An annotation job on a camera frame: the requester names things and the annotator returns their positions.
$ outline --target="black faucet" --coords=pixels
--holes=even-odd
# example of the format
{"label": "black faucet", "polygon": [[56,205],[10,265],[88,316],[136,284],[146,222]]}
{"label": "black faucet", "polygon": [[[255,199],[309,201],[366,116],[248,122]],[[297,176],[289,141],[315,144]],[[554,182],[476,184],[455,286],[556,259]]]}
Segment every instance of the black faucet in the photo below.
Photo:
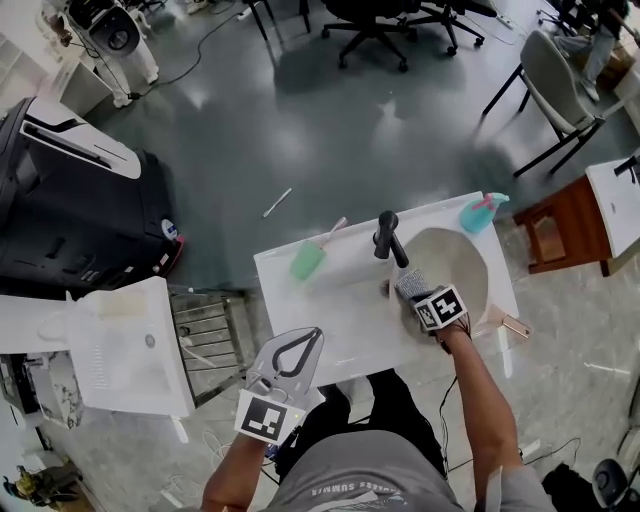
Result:
{"label": "black faucet", "polygon": [[631,183],[637,183],[640,178],[640,173],[636,170],[636,165],[638,165],[638,159],[635,155],[632,155],[631,158],[621,163],[618,167],[616,167],[613,172],[616,176],[620,176],[626,171],[631,173]]}
{"label": "black faucet", "polygon": [[380,217],[378,217],[378,230],[373,235],[373,243],[376,246],[373,255],[381,260],[386,260],[389,258],[389,250],[391,250],[398,267],[406,268],[409,265],[409,258],[407,258],[394,232],[398,227],[398,222],[398,216],[392,211],[387,210],[380,214]]}

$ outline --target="green sponge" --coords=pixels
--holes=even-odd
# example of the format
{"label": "green sponge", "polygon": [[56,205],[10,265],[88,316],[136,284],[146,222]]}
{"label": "green sponge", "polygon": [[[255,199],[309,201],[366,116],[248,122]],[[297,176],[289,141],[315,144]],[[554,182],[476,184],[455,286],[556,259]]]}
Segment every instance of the green sponge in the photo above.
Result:
{"label": "green sponge", "polygon": [[289,272],[300,281],[304,281],[320,265],[326,255],[327,253],[324,249],[309,240],[305,240],[291,262]]}

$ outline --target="sponge brush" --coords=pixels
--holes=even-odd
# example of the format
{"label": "sponge brush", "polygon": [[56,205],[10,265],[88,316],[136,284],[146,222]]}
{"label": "sponge brush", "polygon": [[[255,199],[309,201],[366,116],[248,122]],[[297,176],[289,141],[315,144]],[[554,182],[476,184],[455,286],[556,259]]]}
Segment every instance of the sponge brush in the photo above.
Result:
{"label": "sponge brush", "polygon": [[394,288],[407,304],[413,305],[426,298],[430,291],[419,268],[406,272],[396,282]]}

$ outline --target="soap dispenser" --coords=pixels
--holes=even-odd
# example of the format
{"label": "soap dispenser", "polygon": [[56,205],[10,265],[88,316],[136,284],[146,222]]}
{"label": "soap dispenser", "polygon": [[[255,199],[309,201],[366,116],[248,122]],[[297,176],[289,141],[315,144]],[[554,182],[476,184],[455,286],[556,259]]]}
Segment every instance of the soap dispenser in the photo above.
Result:
{"label": "soap dispenser", "polygon": [[500,203],[509,200],[509,196],[493,192],[485,194],[483,199],[471,201],[460,212],[460,225],[469,233],[480,233],[496,215]]}

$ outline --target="office chair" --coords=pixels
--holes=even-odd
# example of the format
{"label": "office chair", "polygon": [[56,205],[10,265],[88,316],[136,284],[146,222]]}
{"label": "office chair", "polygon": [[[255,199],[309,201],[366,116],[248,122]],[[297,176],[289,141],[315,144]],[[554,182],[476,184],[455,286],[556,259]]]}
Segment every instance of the office chair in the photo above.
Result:
{"label": "office chair", "polygon": [[[483,16],[495,18],[498,12],[493,7],[491,0],[432,0],[429,3],[433,3],[438,7],[441,7],[442,12],[426,7],[420,6],[420,10],[429,14],[424,18],[408,21],[405,25],[412,27],[414,25],[424,25],[426,23],[440,23],[447,29],[447,33],[451,38],[451,46],[447,48],[447,55],[453,57],[458,52],[458,39],[453,30],[453,27],[458,27],[469,34],[476,36],[475,46],[480,47],[484,43],[484,36],[472,28],[460,23],[456,17],[458,14],[463,15],[466,11],[475,12]],[[409,40],[415,41],[417,38],[416,32],[409,32]]]}
{"label": "office chair", "polygon": [[591,115],[580,103],[573,75],[560,51],[543,32],[534,30],[520,52],[520,65],[482,112],[485,117],[516,78],[527,86],[518,112],[522,112],[529,97],[533,97],[560,139],[555,146],[522,167],[514,177],[551,156],[573,140],[578,143],[549,171],[556,173],[604,124],[604,117]]}
{"label": "office chair", "polygon": [[151,12],[151,7],[154,5],[159,5],[160,7],[164,7],[164,4],[167,3],[167,0],[128,0],[125,1],[125,7],[135,7],[140,11],[147,10]]}
{"label": "office chair", "polygon": [[600,0],[549,0],[548,2],[558,15],[551,14],[544,9],[538,9],[536,14],[541,16],[538,25],[551,23],[562,30],[565,36],[575,36],[578,30],[586,26],[589,29],[595,28],[593,13],[597,11]]}
{"label": "office chair", "polygon": [[398,69],[405,73],[407,58],[391,42],[387,32],[407,33],[410,29],[404,25],[391,25],[389,23],[377,23],[376,17],[395,18],[403,12],[418,12],[420,0],[323,0],[327,10],[334,16],[348,23],[328,23],[322,29],[322,38],[329,37],[329,29],[353,30],[358,33],[340,52],[338,67],[347,67],[345,57],[355,50],[360,43],[368,38],[377,39],[389,50],[400,57]]}

